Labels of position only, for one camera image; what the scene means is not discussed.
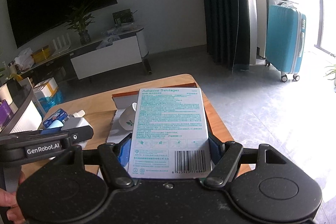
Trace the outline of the person left hand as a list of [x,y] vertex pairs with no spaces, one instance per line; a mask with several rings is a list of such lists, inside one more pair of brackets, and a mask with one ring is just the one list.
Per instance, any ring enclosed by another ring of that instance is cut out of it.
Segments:
[[17,203],[17,192],[8,192],[1,189],[1,209],[6,209],[6,215],[1,216],[1,223],[9,221],[10,223],[26,223],[26,220]]

